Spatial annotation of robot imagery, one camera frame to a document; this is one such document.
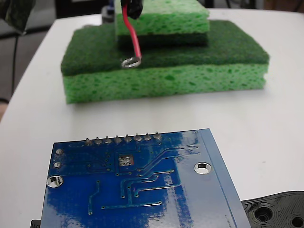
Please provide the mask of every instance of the circuit board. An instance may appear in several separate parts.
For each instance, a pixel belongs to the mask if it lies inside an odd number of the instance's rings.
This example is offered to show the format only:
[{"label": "circuit board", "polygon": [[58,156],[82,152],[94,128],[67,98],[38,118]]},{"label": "circuit board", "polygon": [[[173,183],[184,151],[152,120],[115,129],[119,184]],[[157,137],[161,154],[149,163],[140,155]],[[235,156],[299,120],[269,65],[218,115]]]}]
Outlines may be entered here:
[{"label": "circuit board", "polygon": [[209,129],[54,144],[42,228],[249,228]]}]

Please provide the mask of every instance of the white table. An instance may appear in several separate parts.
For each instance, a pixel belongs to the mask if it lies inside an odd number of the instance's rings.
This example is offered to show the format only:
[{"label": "white table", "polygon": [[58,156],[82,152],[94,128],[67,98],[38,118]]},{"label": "white table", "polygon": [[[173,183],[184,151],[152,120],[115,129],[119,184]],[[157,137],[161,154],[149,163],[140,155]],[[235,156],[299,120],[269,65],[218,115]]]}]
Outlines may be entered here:
[{"label": "white table", "polygon": [[304,15],[211,10],[270,54],[264,90],[66,105],[60,63],[73,31],[57,20],[0,123],[0,227],[40,219],[53,142],[210,128],[241,200],[304,190]]}]

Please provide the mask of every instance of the green sponge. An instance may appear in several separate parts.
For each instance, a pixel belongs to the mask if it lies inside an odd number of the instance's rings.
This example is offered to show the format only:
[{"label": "green sponge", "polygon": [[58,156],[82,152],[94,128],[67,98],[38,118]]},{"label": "green sponge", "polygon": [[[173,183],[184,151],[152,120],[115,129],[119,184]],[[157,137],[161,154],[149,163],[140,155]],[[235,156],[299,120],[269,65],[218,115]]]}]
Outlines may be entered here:
[{"label": "green sponge", "polygon": [[114,26],[78,30],[61,68],[68,103],[261,89],[269,56],[229,21],[211,21],[208,47],[146,50],[137,69],[120,69]]},{"label": "green sponge", "polygon": [[[197,0],[145,0],[141,16],[129,20],[143,48],[166,44],[202,45],[206,41],[203,33],[209,31],[208,16],[208,10]],[[124,24],[119,0],[115,1],[115,24],[119,46],[131,47],[130,32]]]},{"label": "green sponge", "polygon": [[[210,21],[208,47],[163,47],[142,52],[139,68],[204,64],[267,64],[268,54],[230,21]],[[113,24],[74,33],[61,64],[65,76],[121,69],[120,60],[133,52],[120,51],[113,39]]]}]

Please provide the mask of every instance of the screw hole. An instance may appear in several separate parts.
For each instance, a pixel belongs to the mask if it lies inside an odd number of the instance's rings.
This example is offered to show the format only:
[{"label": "screw hole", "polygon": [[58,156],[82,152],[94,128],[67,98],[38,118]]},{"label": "screw hole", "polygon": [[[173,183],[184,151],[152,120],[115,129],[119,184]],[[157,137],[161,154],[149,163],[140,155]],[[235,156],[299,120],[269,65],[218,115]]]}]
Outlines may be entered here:
[{"label": "screw hole", "polygon": [[304,221],[300,217],[295,217],[291,223],[293,224],[294,227],[301,228],[303,227]]},{"label": "screw hole", "polygon": [[260,207],[255,211],[255,217],[262,223],[268,222],[273,216],[272,210],[267,207]]},{"label": "screw hole", "polygon": [[211,172],[211,166],[205,162],[199,162],[194,166],[194,171],[198,174],[208,174]]},{"label": "screw hole", "polygon": [[58,188],[63,184],[63,179],[61,176],[50,176],[47,179],[47,186],[50,188]]}]

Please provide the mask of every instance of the red wire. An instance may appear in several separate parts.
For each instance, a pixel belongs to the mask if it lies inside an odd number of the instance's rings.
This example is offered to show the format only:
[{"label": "red wire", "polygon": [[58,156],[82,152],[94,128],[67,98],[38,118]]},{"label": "red wire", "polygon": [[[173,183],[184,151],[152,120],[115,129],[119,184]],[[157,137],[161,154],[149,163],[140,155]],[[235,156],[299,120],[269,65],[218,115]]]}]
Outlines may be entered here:
[{"label": "red wire", "polygon": [[132,24],[129,22],[129,19],[128,19],[128,4],[125,4],[123,6],[123,21],[124,21],[126,27],[130,31],[132,42],[133,42],[135,56],[138,57],[139,59],[141,59],[142,58],[142,54],[141,54],[141,49],[139,47],[138,38],[137,38],[136,32],[135,32]]}]

